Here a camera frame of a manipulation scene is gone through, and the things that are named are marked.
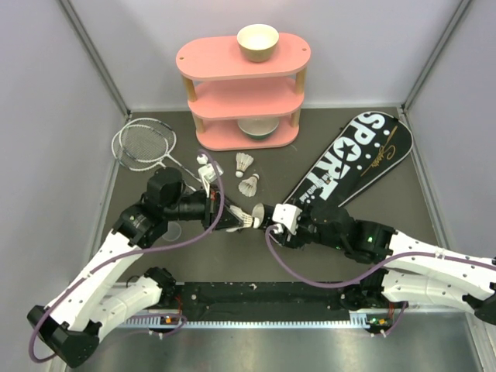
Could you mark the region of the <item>white shuttlecock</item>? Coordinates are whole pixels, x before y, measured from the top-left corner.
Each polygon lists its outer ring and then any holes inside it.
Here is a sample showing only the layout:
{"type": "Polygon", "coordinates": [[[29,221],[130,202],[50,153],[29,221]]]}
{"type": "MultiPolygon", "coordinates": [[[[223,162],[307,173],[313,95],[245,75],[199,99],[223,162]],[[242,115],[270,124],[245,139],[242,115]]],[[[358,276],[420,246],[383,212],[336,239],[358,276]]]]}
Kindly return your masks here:
{"type": "Polygon", "coordinates": [[[253,163],[254,158],[247,153],[237,153],[236,154],[236,172],[237,178],[241,178],[247,168],[253,163]]]}
{"type": "Polygon", "coordinates": [[[236,227],[227,229],[226,232],[234,233],[236,231],[240,231],[241,229],[248,229],[248,228],[258,229],[260,227],[261,221],[259,218],[249,215],[248,213],[244,212],[240,207],[237,207],[235,205],[230,205],[229,209],[231,213],[238,218],[240,224],[236,227]]]}
{"type": "Polygon", "coordinates": [[[253,197],[257,193],[257,184],[259,180],[260,176],[258,174],[252,174],[250,177],[239,183],[239,192],[248,198],[253,197]]]}

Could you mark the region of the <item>black shuttlecock tube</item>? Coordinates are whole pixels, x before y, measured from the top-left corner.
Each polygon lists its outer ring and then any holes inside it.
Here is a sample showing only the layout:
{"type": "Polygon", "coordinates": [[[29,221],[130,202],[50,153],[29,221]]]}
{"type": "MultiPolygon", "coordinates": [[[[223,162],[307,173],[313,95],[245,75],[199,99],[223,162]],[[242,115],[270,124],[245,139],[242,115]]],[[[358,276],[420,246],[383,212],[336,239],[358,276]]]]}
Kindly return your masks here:
{"type": "Polygon", "coordinates": [[[258,203],[254,205],[252,216],[259,222],[258,229],[265,230],[274,223],[272,216],[274,214],[274,206],[258,203]]]}

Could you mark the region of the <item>white shuttlecock top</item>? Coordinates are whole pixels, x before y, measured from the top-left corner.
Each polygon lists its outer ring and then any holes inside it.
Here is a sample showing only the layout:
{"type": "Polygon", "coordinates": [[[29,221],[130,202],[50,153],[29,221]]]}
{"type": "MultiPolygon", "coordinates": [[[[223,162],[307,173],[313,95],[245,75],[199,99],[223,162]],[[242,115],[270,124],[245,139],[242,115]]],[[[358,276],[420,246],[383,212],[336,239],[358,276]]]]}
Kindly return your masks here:
{"type": "Polygon", "coordinates": [[[247,153],[237,153],[236,154],[236,172],[237,178],[241,178],[247,168],[253,163],[254,158],[247,153]]]}

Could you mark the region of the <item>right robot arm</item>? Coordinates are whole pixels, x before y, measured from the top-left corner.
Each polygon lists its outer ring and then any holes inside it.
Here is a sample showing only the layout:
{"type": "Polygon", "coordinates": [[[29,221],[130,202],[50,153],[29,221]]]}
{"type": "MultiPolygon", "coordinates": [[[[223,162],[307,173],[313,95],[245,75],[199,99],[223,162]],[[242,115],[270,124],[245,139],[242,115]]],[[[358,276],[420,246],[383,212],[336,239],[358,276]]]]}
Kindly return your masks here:
{"type": "Polygon", "coordinates": [[[495,323],[495,261],[424,243],[390,226],[352,218],[335,205],[277,204],[256,213],[281,246],[316,243],[340,250],[365,274],[350,282],[356,302],[385,301],[458,308],[495,323]]]}

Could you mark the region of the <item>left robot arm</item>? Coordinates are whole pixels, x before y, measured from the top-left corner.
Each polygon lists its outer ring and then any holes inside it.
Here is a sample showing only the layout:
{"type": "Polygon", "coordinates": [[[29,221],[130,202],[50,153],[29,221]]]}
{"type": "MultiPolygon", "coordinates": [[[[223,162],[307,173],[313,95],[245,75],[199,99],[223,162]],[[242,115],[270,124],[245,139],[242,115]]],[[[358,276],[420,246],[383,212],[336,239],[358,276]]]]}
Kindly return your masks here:
{"type": "Polygon", "coordinates": [[[81,366],[115,328],[150,306],[167,307],[175,300],[172,276],[152,268],[137,283],[110,298],[106,295],[120,276],[145,254],[158,252],[155,242],[172,221],[199,221],[205,232],[190,239],[196,243],[217,229],[238,229],[241,219],[225,195],[222,168],[199,168],[202,188],[186,192],[182,173],[173,167],[157,170],[139,201],[124,209],[98,252],[79,275],[47,305],[35,305],[27,314],[33,327],[29,341],[32,361],[40,339],[54,356],[69,367],[81,366]]]}

